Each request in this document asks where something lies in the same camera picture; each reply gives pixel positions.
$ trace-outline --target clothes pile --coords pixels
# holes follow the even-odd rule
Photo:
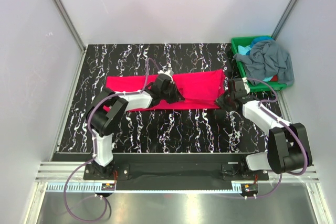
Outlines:
[[[247,78],[287,85],[294,82],[290,54],[270,37],[255,38],[247,47],[238,46],[238,54],[234,58],[243,63]]]

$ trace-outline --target green basket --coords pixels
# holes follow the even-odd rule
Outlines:
[[[232,43],[232,51],[233,54],[237,54],[238,53],[238,46],[243,46],[243,47],[247,47],[251,44],[252,40],[254,40],[255,38],[259,38],[261,36],[255,36],[255,37],[240,37],[240,38],[232,38],[231,39],[231,43]],[[239,73],[240,76],[242,78],[246,77],[245,74],[245,69],[243,66],[243,63],[241,63],[240,61],[237,61],[237,65],[238,65],[238,69],[239,69]],[[269,81],[268,84],[274,89],[274,90],[281,90],[287,87],[287,84],[281,84],[277,81]],[[267,87],[266,85],[260,83],[256,86],[252,85],[250,82],[248,83],[249,87],[250,87],[250,91],[251,92],[259,92],[259,91],[268,91],[270,90],[269,87]]]

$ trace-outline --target black marble table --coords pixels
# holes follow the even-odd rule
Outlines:
[[[230,44],[89,45],[58,152],[92,151],[84,118],[86,106],[102,90],[107,76],[144,75],[147,57],[174,73],[222,69],[226,79],[239,76]],[[153,66],[150,74],[155,74]],[[273,98],[270,92],[255,95]],[[266,106],[281,115],[278,104]],[[267,137],[236,112],[127,112],[113,133],[112,147],[115,153],[263,152]]]

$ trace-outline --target gray cloth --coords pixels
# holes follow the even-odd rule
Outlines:
[[[236,54],[234,58],[243,63],[248,78],[264,80],[277,74],[279,83],[292,85],[294,82],[290,54],[274,40],[260,41],[252,47],[250,55]]]

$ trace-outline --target red towel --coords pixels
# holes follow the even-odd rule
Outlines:
[[[154,82],[157,75],[148,77],[148,84]],[[218,109],[215,100],[224,93],[224,73],[222,70],[174,74],[173,79],[185,101],[168,104],[161,101],[159,105],[142,110],[189,110]],[[136,91],[142,89],[145,76],[115,77],[109,76],[106,87],[113,91]]]

